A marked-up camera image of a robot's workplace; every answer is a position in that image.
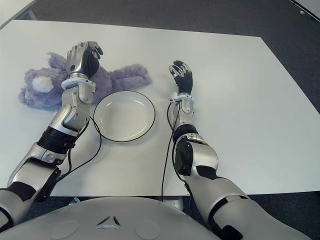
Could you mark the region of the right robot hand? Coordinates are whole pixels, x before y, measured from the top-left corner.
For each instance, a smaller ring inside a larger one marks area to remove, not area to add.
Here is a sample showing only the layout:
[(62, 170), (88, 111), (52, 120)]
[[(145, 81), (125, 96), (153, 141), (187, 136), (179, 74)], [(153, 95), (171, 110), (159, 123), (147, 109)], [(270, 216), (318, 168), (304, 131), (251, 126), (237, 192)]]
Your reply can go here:
[(168, 69), (178, 87), (178, 94), (190, 95), (193, 89), (193, 74), (190, 67), (180, 60), (175, 60)]

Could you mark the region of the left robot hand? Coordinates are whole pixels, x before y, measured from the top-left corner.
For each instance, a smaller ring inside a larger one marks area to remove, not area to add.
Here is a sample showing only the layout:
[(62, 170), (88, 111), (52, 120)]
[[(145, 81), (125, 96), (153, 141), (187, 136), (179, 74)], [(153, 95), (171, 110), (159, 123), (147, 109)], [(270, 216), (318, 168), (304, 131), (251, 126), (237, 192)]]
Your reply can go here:
[(66, 70), (68, 76), (74, 77), (77, 74), (86, 78), (92, 77), (99, 69), (99, 60), (103, 50), (96, 41), (80, 42), (74, 45), (67, 53)]

